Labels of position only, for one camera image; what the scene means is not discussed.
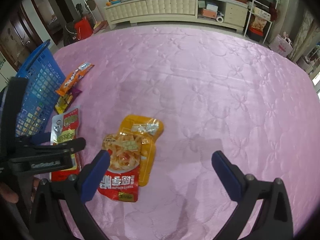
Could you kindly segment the person's left hand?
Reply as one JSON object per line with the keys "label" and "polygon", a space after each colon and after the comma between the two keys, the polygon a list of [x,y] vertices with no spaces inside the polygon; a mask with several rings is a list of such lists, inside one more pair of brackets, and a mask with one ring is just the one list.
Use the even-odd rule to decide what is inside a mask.
{"label": "person's left hand", "polygon": [[0,183],[0,195],[7,202],[16,204],[19,200],[18,194],[12,191],[5,183]]}

